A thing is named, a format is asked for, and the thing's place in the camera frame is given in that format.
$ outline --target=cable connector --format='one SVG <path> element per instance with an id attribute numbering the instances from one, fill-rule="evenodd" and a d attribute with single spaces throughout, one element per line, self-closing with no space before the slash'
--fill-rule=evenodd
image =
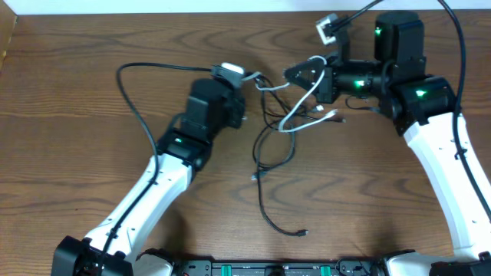
<path id="1" fill-rule="evenodd" d="M 324 107 L 321 104 L 316 105 L 310 112 L 312 113 L 319 113 L 321 111 L 324 111 Z"/>
<path id="2" fill-rule="evenodd" d="M 244 68 L 228 62 L 224 62 L 222 65 L 213 65 L 212 67 L 212 76 L 215 79 L 227 81 L 234 89 L 239 89 L 241 87 L 244 73 Z"/>
<path id="3" fill-rule="evenodd" d="M 259 177 L 264 177 L 268 174 L 268 171 L 259 171 Z M 254 172 L 251 176 L 251 181 L 257 181 L 258 180 L 258 173 Z"/>
<path id="4" fill-rule="evenodd" d="M 336 20 L 338 20 L 338 16 L 335 13 L 332 13 L 324 17 L 323 19 L 320 19 L 317 22 L 315 22 L 315 27 L 317 28 L 317 32 L 321 37 L 322 43 L 326 46 L 336 42 L 336 37 L 334 35 L 325 34 L 326 26 L 330 25 L 332 22 Z"/>
<path id="5" fill-rule="evenodd" d="M 308 230 L 307 229 L 303 229 L 303 230 L 298 230 L 295 235 L 297 237 L 303 237 L 303 236 L 306 236 L 308 234 Z"/>
<path id="6" fill-rule="evenodd" d="M 466 153 L 467 153 L 467 149 L 462 149 L 462 150 L 458 151 L 457 153 L 455 153 L 455 155 L 453 157 L 455 157 L 455 160 L 459 160 L 460 154 L 462 154 L 464 157 L 466 157 Z"/>

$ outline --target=white wall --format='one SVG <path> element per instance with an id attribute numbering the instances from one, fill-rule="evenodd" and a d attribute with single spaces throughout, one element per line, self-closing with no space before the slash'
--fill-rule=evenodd
<path id="1" fill-rule="evenodd" d="M 4 0 L 18 15 L 357 10 L 371 0 Z M 491 8 L 491 0 L 447 0 L 451 8 Z M 437 0 L 386 0 L 375 9 L 440 9 Z"/>

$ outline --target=green led light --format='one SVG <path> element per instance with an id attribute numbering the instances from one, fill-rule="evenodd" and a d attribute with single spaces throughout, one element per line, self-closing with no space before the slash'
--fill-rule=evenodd
<path id="1" fill-rule="evenodd" d="M 363 87 L 363 86 L 365 86 L 365 81 L 364 80 L 356 80 L 356 81 L 354 81 L 354 86 L 356 88 Z"/>
<path id="2" fill-rule="evenodd" d="M 427 93 L 427 92 L 426 92 L 426 91 L 423 91 L 423 90 L 417 90 L 417 91 L 416 91 L 416 95 L 417 95 L 418 97 L 422 97 L 422 96 L 423 96 L 424 94 L 426 94 L 426 93 Z"/>

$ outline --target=black wire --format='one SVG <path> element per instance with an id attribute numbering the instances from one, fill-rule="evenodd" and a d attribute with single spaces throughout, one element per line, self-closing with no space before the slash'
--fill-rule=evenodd
<path id="1" fill-rule="evenodd" d="M 455 29 L 459 36 L 459 45 L 460 45 L 460 78 L 459 78 L 459 88 L 457 89 L 455 110 L 453 111 L 452 118 L 452 131 L 453 131 L 453 141 L 455 142 L 455 147 L 457 149 L 456 156 L 458 155 L 460 160 L 462 161 L 462 166 L 466 171 L 467 177 L 469 178 L 470 184 L 474 188 L 474 191 L 481 202 L 481 205 L 484 208 L 484 211 L 488 215 L 489 222 L 491 222 L 491 209 L 484 199 L 484 195 L 481 193 L 479 186 L 477 185 L 476 179 L 474 179 L 473 172 L 470 170 L 469 163 L 467 162 L 465 152 L 466 150 L 462 148 L 460 144 L 459 138 L 459 130 L 458 130 L 458 122 L 461 111 L 460 103 L 462 101 L 463 94 L 463 86 L 466 78 L 466 42 L 463 37 L 462 27 L 460 26 L 459 19 L 453 12 L 453 10 L 449 7 L 449 5 L 444 0 L 438 0 L 438 2 L 445 8 L 450 18 L 452 18 L 453 24 L 455 25 Z"/>
<path id="2" fill-rule="evenodd" d="M 352 107 L 350 104 L 349 104 L 349 100 L 354 97 L 354 96 L 350 96 L 350 97 L 347 97 L 346 100 L 344 100 L 344 104 L 346 104 L 346 106 L 349 108 L 349 109 L 352 109 L 352 110 L 366 110 L 366 111 L 372 111 L 372 112 L 375 112 L 375 113 L 380 113 L 381 110 L 376 108 L 376 107 Z"/>
<path id="3" fill-rule="evenodd" d="M 393 59 L 390 59 L 388 61 L 385 61 L 384 66 L 382 66 L 382 73 L 381 73 L 381 90 L 382 90 L 382 97 L 387 96 L 387 71 L 389 70 L 389 67 L 394 64 L 396 61 Z"/>
<path id="4" fill-rule="evenodd" d="M 365 6 L 364 8 L 362 8 L 361 10 L 357 11 L 354 15 L 352 15 L 349 18 L 346 18 L 345 20 L 341 21 L 341 23 L 339 23 L 338 25 L 336 25 L 332 29 L 332 31 L 333 32 L 338 31 L 339 29 L 343 28 L 344 26 L 350 24 L 350 22 L 352 22 L 355 18 L 357 18 L 358 16 L 364 14 L 370 8 L 374 7 L 376 4 L 378 4 L 378 3 L 382 2 L 382 1 L 383 0 L 375 0 L 375 1 L 373 1 L 372 3 L 370 3 L 367 6 Z"/>
<path id="5" fill-rule="evenodd" d="M 262 144 L 264 143 L 264 141 L 266 140 L 266 138 L 269 136 L 266 135 L 264 136 L 261 141 L 259 142 L 259 149 L 258 149 L 258 155 L 257 155 L 257 159 L 256 159 L 256 167 L 259 171 L 259 164 L 260 164 L 260 159 L 261 159 L 261 146 Z M 278 233 L 281 233 L 283 235 L 287 235 L 287 236 L 291 236 L 291 237 L 302 237 L 302 236 L 305 236 L 308 234 L 308 230 L 306 229 L 302 229 L 302 230 L 298 230 L 296 232 L 288 232 L 288 231 L 285 231 L 281 228 L 279 228 L 269 217 L 268 217 L 268 214 L 266 214 L 266 210 L 264 208 L 264 204 L 262 202 L 262 187 L 261 187 L 261 174 L 258 172 L 257 173 L 257 179 L 256 179 L 257 183 L 258 183 L 258 197 L 259 197 L 259 209 L 261 210 L 261 215 L 262 217 L 264 218 L 264 220 L 266 221 L 266 223 L 268 223 L 269 226 L 271 226 L 271 228 L 275 229 Z"/>
<path id="6" fill-rule="evenodd" d="M 260 87 L 274 87 L 272 82 L 267 78 L 262 75 L 258 76 L 255 79 L 256 84 Z M 266 141 L 266 139 L 271 135 L 273 132 L 278 130 L 278 124 L 279 122 L 286 117 L 286 115 L 292 110 L 292 108 L 282 99 L 278 97 L 275 91 L 268 91 L 269 94 L 274 98 L 276 103 L 282 108 L 283 112 L 285 113 L 284 115 L 273 113 L 271 111 L 267 111 L 266 108 L 266 100 L 265 100 L 265 91 L 261 91 L 261 109 L 262 109 L 262 119 L 265 122 L 265 127 L 261 130 L 257 138 L 255 139 L 254 146 L 252 147 L 252 158 L 254 159 L 254 162 L 256 164 L 256 171 L 255 171 L 255 180 L 257 181 L 258 185 L 258 198 L 259 198 L 259 209 L 261 211 L 261 215 L 268 223 L 271 228 L 275 229 L 277 232 L 287 235 L 287 236 L 292 236 L 292 237 L 301 237 L 304 235 L 307 235 L 308 230 L 302 229 L 298 230 L 296 232 L 289 232 L 286 230 L 283 230 L 282 228 L 279 228 L 268 216 L 268 214 L 265 211 L 265 206 L 264 202 L 262 200 L 262 182 L 261 178 L 268 172 L 272 171 L 273 169 L 279 168 L 280 166 L 284 166 L 286 163 L 290 162 L 293 157 L 295 156 L 295 132 L 290 133 L 290 140 L 291 140 L 291 145 L 290 145 L 290 150 L 287 154 L 287 156 L 279 163 L 276 164 L 265 164 L 261 162 L 261 148 L 263 143 Z M 268 116 L 275 118 L 273 121 L 268 120 Z M 299 106 L 297 111 L 292 115 L 293 117 L 301 117 L 305 118 L 308 120 L 318 120 L 318 118 L 310 117 L 308 115 L 308 108 L 302 104 Z M 342 122 L 343 120 L 339 119 L 331 119 L 331 120 L 326 120 L 326 121 L 335 121 L 335 122 Z M 293 123 L 290 121 L 290 127 L 294 127 Z"/>
<path id="7" fill-rule="evenodd" d="M 140 122 L 141 126 L 143 127 L 143 130 L 145 131 L 145 134 L 148 137 L 148 140 L 150 141 L 150 145 L 152 146 L 152 152 L 153 152 L 153 157 L 155 159 L 155 170 L 153 172 L 152 178 L 148 181 L 147 186 L 140 192 L 140 194 L 133 200 L 133 202 L 128 206 L 128 208 L 124 211 L 122 216 L 117 220 L 116 224 L 114 227 L 110 230 L 109 235 L 107 237 L 106 243 L 104 244 L 104 248 L 102 249 L 101 256 L 99 257 L 99 262 L 98 262 L 98 272 L 97 275 L 101 276 L 102 275 L 102 267 L 104 264 L 104 259 L 106 257 L 107 251 L 109 250 L 110 243 L 114 239 L 114 237 L 117 234 L 117 230 L 123 224 L 124 219 L 130 214 L 131 210 L 137 205 L 137 203 L 143 198 L 145 193 L 150 189 L 150 187 L 155 183 L 155 180 L 157 179 L 159 175 L 159 156 L 157 152 L 157 145 L 155 144 L 155 139 L 152 136 L 152 133 L 150 132 L 149 127 L 147 126 L 147 123 L 145 123 L 145 120 L 142 118 L 140 113 L 138 112 L 137 108 L 134 106 L 133 102 L 131 102 L 130 98 L 128 97 L 126 91 L 124 90 L 123 86 L 123 81 L 121 80 L 121 71 L 124 68 L 128 67 L 136 67 L 136 66 L 144 66 L 144 67 L 162 67 L 162 68 L 169 68 L 169 69 L 177 69 L 177 70 L 186 70 L 186 71 L 211 71 L 210 69 L 207 68 L 201 68 L 201 67 L 187 67 L 187 66 L 179 66 L 179 65 L 172 65 L 172 64 L 159 64 L 159 63 L 153 63 L 153 62 L 133 62 L 129 64 L 123 64 L 121 67 L 119 67 L 116 71 L 116 82 L 117 86 L 121 92 L 121 95 L 123 96 L 124 100 L 126 101 L 128 107 L 131 109 L 131 111 L 135 114 L 135 117 L 138 119 Z M 177 114 L 174 116 L 172 119 L 169 128 L 172 128 L 172 126 L 178 121 L 178 119 L 182 116 L 182 114 Z"/>

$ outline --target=green connector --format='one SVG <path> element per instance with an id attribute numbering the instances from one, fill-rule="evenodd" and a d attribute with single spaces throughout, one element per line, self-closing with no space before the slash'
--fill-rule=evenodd
<path id="1" fill-rule="evenodd" d="M 222 265 L 222 276 L 232 276 L 231 265 Z"/>
<path id="2" fill-rule="evenodd" d="M 331 267 L 330 266 L 321 266 L 321 276 L 331 276 L 331 275 L 332 274 L 331 274 Z"/>

